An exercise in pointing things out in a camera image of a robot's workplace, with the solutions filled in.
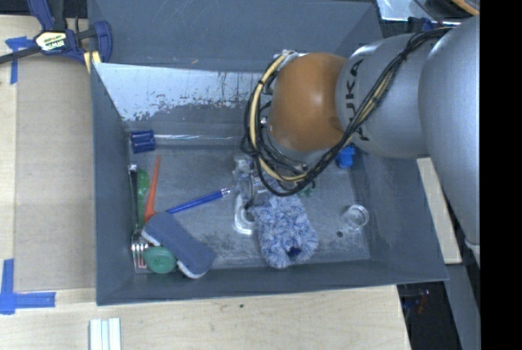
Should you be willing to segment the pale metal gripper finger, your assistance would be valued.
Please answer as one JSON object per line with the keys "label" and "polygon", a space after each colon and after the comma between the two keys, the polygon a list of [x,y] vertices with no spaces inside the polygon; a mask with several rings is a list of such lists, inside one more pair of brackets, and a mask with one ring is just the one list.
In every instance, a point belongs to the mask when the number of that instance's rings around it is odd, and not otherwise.
{"label": "pale metal gripper finger", "polygon": [[245,208],[242,197],[236,195],[234,202],[234,229],[241,235],[254,233],[254,216]]}

